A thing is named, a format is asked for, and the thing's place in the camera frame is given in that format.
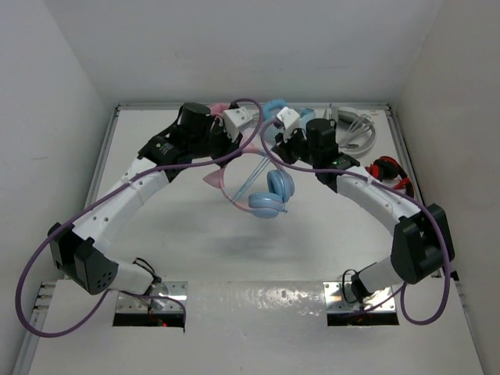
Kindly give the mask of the blue pink cat-ear headphones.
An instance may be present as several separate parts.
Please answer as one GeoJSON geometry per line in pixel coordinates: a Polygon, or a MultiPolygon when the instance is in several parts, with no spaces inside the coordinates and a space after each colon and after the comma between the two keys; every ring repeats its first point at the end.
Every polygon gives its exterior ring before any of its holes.
{"type": "Polygon", "coordinates": [[[233,207],[243,212],[251,213],[254,217],[272,219],[277,217],[280,213],[286,213],[288,211],[287,203],[295,193],[295,183],[292,176],[286,172],[282,166],[272,161],[261,148],[257,148],[253,144],[246,146],[243,150],[243,154],[260,156],[261,160],[233,195],[229,194],[225,186],[225,166],[205,175],[202,180],[213,188],[221,191],[224,198],[233,207]],[[244,204],[241,198],[270,164],[274,166],[274,169],[266,173],[268,191],[250,194],[248,196],[248,202],[244,204]]]}

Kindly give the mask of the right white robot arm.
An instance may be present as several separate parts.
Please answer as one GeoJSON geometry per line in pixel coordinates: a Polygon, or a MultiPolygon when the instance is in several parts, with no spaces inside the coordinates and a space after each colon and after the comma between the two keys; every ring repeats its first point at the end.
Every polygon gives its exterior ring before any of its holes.
{"type": "Polygon", "coordinates": [[[442,207],[421,205],[383,185],[359,160],[340,151],[331,120],[310,120],[305,129],[283,120],[272,124],[280,129],[272,150],[283,165],[309,164],[321,184],[358,204],[392,236],[391,254],[352,276],[357,302],[393,284],[417,284],[440,268],[451,269],[455,251],[442,207]]]}

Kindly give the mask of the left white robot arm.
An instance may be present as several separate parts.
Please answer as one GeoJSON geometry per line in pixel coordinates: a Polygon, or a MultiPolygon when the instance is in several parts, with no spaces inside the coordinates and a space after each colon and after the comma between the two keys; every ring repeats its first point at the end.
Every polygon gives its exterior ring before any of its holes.
{"type": "Polygon", "coordinates": [[[86,292],[110,289],[143,295],[158,282],[144,268],[106,256],[127,221],[157,192],[171,183],[194,159],[218,159],[239,148],[242,129],[252,121],[236,104],[212,109],[183,104],[175,121],[138,151],[113,186],[117,193],[67,227],[55,224],[50,249],[55,266],[86,292]]]}

